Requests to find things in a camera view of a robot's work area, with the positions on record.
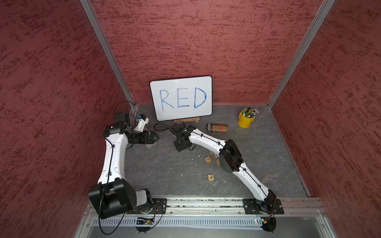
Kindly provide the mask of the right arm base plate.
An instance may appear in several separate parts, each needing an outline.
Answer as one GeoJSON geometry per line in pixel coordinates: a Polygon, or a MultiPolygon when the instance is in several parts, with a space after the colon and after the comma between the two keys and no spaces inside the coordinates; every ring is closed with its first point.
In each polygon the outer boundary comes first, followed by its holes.
{"type": "Polygon", "coordinates": [[[265,202],[256,200],[256,199],[243,199],[243,207],[246,215],[271,215],[272,213],[275,215],[283,215],[284,209],[281,204],[280,199],[276,199],[274,204],[269,207],[266,206],[265,202]]]}

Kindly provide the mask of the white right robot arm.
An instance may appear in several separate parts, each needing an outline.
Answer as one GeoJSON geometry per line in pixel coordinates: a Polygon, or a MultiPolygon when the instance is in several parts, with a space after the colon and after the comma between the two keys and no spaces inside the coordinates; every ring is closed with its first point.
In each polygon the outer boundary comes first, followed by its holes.
{"type": "Polygon", "coordinates": [[[218,155],[222,169],[238,177],[250,190],[259,204],[260,212],[271,214],[274,211],[275,193],[251,172],[233,140],[214,138],[192,125],[187,125],[181,130],[171,129],[170,131],[176,137],[174,145],[178,152],[190,149],[192,145],[199,145],[218,155]]]}

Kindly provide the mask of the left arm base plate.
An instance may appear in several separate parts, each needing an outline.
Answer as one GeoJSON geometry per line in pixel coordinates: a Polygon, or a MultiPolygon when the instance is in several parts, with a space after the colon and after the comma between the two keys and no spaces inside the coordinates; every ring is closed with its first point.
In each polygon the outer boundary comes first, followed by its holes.
{"type": "Polygon", "coordinates": [[[165,214],[167,206],[166,198],[153,198],[151,203],[138,206],[136,210],[128,211],[126,214],[154,215],[165,214]]]}

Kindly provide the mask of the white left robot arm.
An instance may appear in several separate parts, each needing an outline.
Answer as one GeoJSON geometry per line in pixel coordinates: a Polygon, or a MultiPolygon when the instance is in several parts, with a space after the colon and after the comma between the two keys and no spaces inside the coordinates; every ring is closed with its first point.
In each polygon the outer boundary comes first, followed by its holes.
{"type": "Polygon", "coordinates": [[[149,145],[159,140],[155,132],[145,130],[148,122],[145,115],[138,115],[137,124],[132,127],[126,113],[117,113],[114,123],[103,132],[106,143],[103,169],[97,185],[88,193],[100,219],[132,212],[150,214],[154,209],[149,190],[135,190],[125,179],[127,149],[135,144],[149,145]]]}

